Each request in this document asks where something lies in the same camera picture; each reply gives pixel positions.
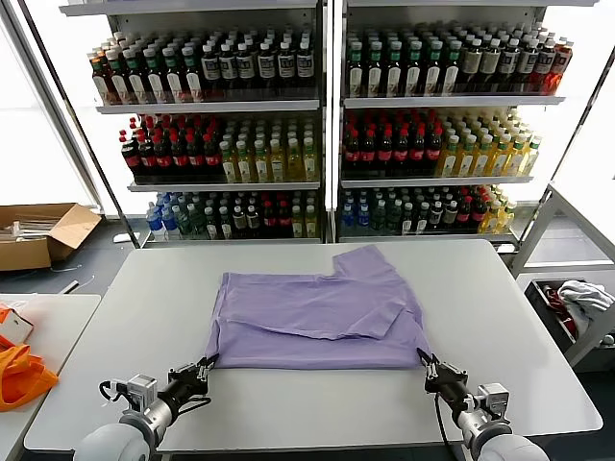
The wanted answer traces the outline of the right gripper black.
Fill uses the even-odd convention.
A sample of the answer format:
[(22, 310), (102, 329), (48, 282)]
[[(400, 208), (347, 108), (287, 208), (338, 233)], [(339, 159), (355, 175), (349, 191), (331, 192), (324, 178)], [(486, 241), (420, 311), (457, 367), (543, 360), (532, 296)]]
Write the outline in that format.
[(426, 371), (425, 391), (438, 394), (449, 405), (462, 404), (469, 395), (467, 372), (441, 362), (434, 353), (428, 354), (421, 348), (416, 351)]

